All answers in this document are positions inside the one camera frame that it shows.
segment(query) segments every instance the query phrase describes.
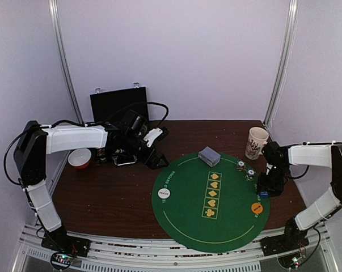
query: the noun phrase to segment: wooden table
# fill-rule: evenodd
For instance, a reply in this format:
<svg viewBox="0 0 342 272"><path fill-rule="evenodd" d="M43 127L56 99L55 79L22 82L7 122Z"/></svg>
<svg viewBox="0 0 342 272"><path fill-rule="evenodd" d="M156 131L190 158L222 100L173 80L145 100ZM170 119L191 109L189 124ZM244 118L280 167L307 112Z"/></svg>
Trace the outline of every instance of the wooden table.
<svg viewBox="0 0 342 272"><path fill-rule="evenodd" d="M265 159L248 160L248 131L263 127L260 121L165 121L170 134L156 142L157 150L173 160L210 146L238 157L258 172ZM53 195L56 209L69 231L128 238L169 238L153 214L151 192L161 169L141 163L117 167L111 163L76 170L66 165ZM305 209L299 191L290 181L280 197L271 198L265 229L283 227L286 220Z"/></svg>

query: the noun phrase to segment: vertical metal post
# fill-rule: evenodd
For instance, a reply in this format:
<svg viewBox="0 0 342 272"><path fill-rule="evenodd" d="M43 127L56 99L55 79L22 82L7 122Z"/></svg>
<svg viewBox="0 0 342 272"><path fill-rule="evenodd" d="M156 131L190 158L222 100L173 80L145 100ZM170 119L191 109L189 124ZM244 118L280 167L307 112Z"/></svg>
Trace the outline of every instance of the vertical metal post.
<svg viewBox="0 0 342 272"><path fill-rule="evenodd" d="M51 20L53 24L53 29L54 29L55 37L57 41L58 53L60 55L62 73L65 78L67 91L69 92L70 100L74 108L76 118L79 123L83 124L84 121L80 112L78 101L76 99L73 82L71 81L69 66L67 64L64 42L62 40L62 34L61 34L60 19L58 17L57 0L49 0L49 8L50 8L50 15L51 15Z"/></svg>
<svg viewBox="0 0 342 272"><path fill-rule="evenodd" d="M274 83L272 96L269 102L267 114L265 115L265 119L264 119L264 125L267 128L269 128L271 125L272 117L275 112L275 108L277 106L278 96L281 91L283 73L285 71L286 63L290 55L290 46L292 44L294 30L295 30L297 8L298 8L298 0L290 0L289 13L288 13L288 19L286 22L284 44L283 44L282 53L280 57L280 63L279 63L278 72L277 72L277 76L276 76L275 83Z"/></svg>

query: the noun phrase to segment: green round mat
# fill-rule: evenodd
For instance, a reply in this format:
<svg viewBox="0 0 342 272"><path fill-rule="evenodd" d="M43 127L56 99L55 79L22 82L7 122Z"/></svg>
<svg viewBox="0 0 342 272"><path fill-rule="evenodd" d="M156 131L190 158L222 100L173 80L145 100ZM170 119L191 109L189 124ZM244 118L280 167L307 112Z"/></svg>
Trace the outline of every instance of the green round mat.
<svg viewBox="0 0 342 272"><path fill-rule="evenodd" d="M245 179L236 169L238 159L221 155L209 167L190 154L172 162L158 176L152 193L155 217L164 231L180 244L203 252L227 252L251 242L267 223L270 201L256 194L257 174ZM167 188L166 199L158 192ZM251 206L259 203L261 214Z"/></svg>

